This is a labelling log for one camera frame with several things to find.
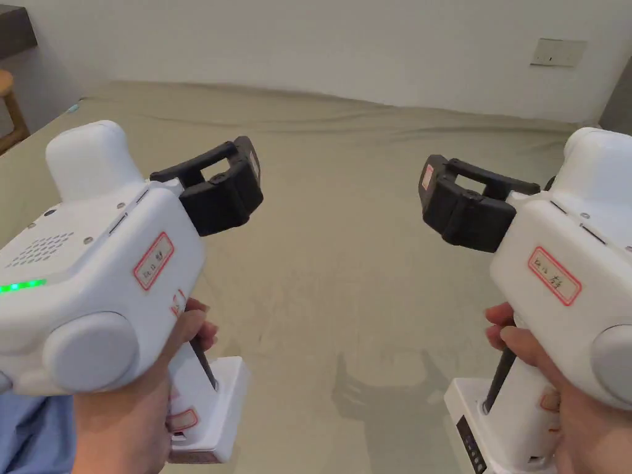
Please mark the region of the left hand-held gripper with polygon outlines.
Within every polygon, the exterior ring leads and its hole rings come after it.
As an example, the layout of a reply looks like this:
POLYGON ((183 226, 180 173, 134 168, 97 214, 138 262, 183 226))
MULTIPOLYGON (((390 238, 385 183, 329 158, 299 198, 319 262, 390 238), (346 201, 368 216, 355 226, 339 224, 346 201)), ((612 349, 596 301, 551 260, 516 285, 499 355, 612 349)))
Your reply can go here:
MULTIPOLYGON (((203 238, 245 225, 264 196, 247 136, 144 178, 123 129, 101 120, 56 136, 46 162, 60 203, 1 249, 1 426, 61 435, 56 449, 76 454, 74 396, 120 389, 155 364, 203 271, 203 238)), ((167 462, 229 462, 244 360, 208 360, 195 336, 168 375, 167 462)))

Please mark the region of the person's right hand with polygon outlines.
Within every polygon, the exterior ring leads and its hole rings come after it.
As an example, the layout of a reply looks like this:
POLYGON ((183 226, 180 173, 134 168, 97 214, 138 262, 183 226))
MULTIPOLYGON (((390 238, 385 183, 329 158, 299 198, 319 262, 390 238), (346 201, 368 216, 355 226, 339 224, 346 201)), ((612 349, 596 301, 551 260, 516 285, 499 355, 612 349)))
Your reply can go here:
POLYGON ((539 369, 561 395, 561 429, 555 462, 558 473, 631 473, 631 413, 588 396, 565 378, 528 331, 514 326, 507 302, 485 310, 486 329, 496 349, 508 347, 539 369))

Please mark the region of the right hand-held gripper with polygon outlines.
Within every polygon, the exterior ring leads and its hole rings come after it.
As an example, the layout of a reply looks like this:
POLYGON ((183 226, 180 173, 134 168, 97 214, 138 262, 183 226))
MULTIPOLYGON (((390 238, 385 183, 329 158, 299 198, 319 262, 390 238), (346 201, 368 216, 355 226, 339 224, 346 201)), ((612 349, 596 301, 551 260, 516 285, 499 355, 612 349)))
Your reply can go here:
MULTIPOLYGON (((546 191, 430 155, 419 196, 423 221, 445 242, 495 253, 491 279, 515 324, 562 374, 604 404, 630 410, 631 137, 577 130, 546 191), (484 189, 460 186, 459 176, 484 189)), ((556 472, 559 392, 509 350, 492 378, 453 379, 444 401, 467 473, 556 472)))

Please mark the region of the person's left hand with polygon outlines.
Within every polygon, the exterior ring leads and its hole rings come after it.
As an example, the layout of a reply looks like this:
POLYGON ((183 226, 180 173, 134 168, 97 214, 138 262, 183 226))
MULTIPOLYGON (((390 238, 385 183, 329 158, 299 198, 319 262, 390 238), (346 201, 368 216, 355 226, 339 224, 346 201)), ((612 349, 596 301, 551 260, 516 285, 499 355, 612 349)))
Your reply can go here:
POLYGON ((73 398, 77 447, 72 473, 159 473, 172 435, 167 428, 172 385, 168 365, 195 336, 204 351, 218 328, 206 320, 209 308, 190 298, 155 364, 129 385, 73 398))

